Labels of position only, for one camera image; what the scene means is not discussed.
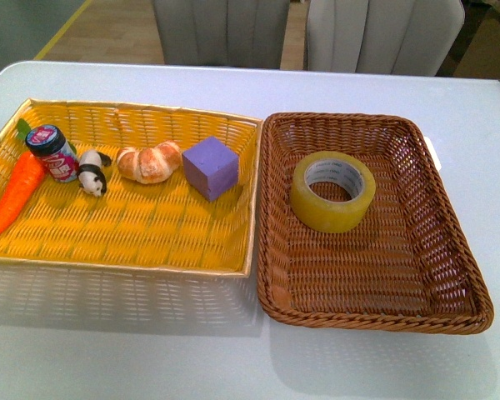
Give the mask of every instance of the chair back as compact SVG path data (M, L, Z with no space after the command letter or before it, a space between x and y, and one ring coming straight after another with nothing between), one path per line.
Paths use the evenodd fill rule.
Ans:
M166 64L280 68L290 0L152 0Z
M465 12L461 0L311 0L311 71L434 76Z

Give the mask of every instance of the purple foam block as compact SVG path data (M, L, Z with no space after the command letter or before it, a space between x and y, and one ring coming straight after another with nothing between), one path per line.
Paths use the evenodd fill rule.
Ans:
M211 136L183 152L185 177L208 201L235 186L239 156Z

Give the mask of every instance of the packing tape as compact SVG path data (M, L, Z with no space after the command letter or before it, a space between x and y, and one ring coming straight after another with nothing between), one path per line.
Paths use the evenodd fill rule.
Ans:
M351 197L334 202L318 196L310 185L332 182ZM370 170L354 157L341 152L315 152L306 156L294 169L291 207L297 218L319 232L344 233L363 219L376 192Z

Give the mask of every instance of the toy panda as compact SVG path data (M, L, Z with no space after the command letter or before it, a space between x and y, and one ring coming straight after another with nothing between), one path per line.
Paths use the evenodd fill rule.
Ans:
M110 166L111 158L96 150L87 150L80 157L77 170L80 188L82 188L85 193L92 194L97 198L108 190L106 176L101 169L102 165L104 167Z

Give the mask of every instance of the jar label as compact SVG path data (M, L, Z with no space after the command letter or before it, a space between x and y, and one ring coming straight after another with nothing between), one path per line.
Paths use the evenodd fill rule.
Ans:
M60 151L50 156L40 157L39 159L44 163L56 181L65 183L76 179L78 159L68 145L68 142L65 142Z

